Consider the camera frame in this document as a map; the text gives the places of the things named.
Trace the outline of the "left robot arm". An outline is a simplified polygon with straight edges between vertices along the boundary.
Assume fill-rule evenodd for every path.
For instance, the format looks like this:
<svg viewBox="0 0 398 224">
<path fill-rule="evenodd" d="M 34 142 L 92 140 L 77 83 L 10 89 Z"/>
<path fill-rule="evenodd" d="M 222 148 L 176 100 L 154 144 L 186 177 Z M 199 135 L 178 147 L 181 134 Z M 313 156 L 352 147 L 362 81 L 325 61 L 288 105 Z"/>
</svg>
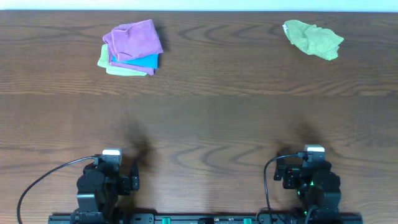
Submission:
<svg viewBox="0 0 398 224">
<path fill-rule="evenodd" d="M 70 215 L 73 223 L 115 223 L 116 202 L 120 195 L 139 190 L 139 168 L 134 159 L 128 175 L 120 174 L 120 155 L 95 155 L 77 180 L 78 208 Z"/>
</svg>

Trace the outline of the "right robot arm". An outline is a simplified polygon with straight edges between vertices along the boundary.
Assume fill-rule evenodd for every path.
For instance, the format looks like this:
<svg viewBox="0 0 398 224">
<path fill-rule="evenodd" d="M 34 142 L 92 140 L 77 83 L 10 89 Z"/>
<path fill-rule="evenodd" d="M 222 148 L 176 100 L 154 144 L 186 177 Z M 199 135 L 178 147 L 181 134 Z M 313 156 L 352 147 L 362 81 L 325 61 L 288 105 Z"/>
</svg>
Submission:
<svg viewBox="0 0 398 224">
<path fill-rule="evenodd" d="M 324 152 L 298 152 L 278 156 L 274 180 L 296 190 L 303 205 L 302 223 L 333 223 L 339 219 L 340 177 L 331 171 Z"/>
</svg>

